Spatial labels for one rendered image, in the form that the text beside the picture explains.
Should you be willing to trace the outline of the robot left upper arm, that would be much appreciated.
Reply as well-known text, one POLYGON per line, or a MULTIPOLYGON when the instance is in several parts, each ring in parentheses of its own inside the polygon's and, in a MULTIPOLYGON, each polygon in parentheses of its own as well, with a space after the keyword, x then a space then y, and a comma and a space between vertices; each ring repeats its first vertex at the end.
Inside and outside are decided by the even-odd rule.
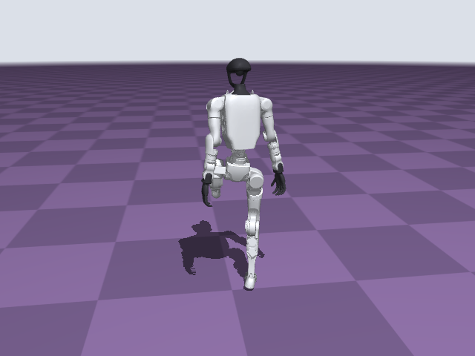
POLYGON ((208 126, 210 134, 213 137, 214 147, 221 145, 222 139, 220 137, 220 111, 224 106, 225 96, 216 97, 208 101, 206 110, 208 112, 208 126))

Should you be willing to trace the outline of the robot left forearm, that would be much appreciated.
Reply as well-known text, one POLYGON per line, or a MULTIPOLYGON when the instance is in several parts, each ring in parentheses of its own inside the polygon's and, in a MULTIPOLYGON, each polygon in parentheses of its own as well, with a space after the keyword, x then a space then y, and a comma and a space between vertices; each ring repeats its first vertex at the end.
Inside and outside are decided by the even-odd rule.
POLYGON ((213 180, 218 151, 217 151, 217 149, 213 148, 214 145, 213 145, 212 135, 207 135, 206 136, 206 138, 205 138, 205 147, 206 147, 206 150, 205 150, 206 158, 205 158, 205 162, 204 162, 204 171, 202 173, 202 176, 205 179, 206 174, 210 173, 210 174, 212 174, 212 180, 213 180))

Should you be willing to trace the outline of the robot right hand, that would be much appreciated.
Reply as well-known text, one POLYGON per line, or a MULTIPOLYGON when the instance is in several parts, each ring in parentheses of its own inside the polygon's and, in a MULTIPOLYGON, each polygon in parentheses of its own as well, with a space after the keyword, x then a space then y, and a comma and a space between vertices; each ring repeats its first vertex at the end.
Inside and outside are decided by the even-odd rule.
POLYGON ((273 186, 273 185, 275 184, 275 182, 276 182, 276 189, 275 189, 275 191, 273 192, 273 194, 278 191, 278 192, 275 194, 275 196, 276 196, 276 195, 282 195, 282 194, 285 192, 285 190, 286 190, 285 178, 284 178, 283 173, 282 173, 283 171, 284 171, 284 170, 283 170, 283 165, 282 165, 282 163, 279 163, 279 164, 278 164, 278 171, 273 170, 273 172, 275 173, 275 178, 274 178, 274 180, 273 180, 271 186, 273 186))

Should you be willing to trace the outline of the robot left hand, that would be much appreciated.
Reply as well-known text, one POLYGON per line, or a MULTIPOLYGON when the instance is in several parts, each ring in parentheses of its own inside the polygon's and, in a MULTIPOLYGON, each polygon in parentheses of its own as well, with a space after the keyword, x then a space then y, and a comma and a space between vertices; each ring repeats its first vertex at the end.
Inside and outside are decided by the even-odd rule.
POLYGON ((205 179, 202 178, 201 181, 203 182, 203 186, 202 186, 203 202, 208 207, 212 207, 212 205, 210 205, 210 202, 208 202, 208 199, 207 199, 208 192, 209 192, 209 184, 212 183, 212 174, 207 173, 206 178, 205 179))

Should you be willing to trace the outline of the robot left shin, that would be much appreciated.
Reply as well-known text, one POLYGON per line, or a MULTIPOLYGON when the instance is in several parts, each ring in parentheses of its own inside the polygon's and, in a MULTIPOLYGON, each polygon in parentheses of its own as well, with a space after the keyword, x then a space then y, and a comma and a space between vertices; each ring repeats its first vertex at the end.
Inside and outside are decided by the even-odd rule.
POLYGON ((218 188, 213 188, 213 181, 212 181, 212 183, 209 184, 209 185, 210 185, 210 189, 211 189, 212 191, 217 191, 217 190, 220 189, 220 187, 218 187, 218 188))

